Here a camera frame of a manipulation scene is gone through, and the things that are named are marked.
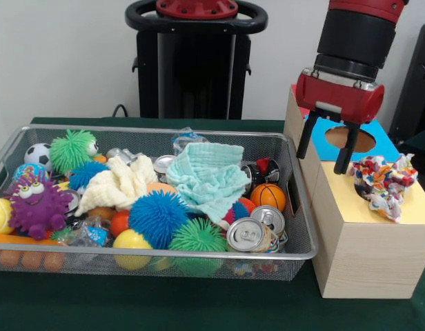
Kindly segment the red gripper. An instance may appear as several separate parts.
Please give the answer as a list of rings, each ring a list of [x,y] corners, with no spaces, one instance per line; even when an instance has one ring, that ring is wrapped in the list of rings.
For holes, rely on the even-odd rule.
[[[372,121],[381,108],[385,87],[375,82],[337,76],[321,70],[305,68],[296,85],[298,106],[312,110],[304,124],[297,148],[297,158],[304,159],[313,128],[318,120],[316,110],[338,114],[347,125],[346,143],[340,149],[334,166],[335,174],[346,174],[355,150],[359,124]]]

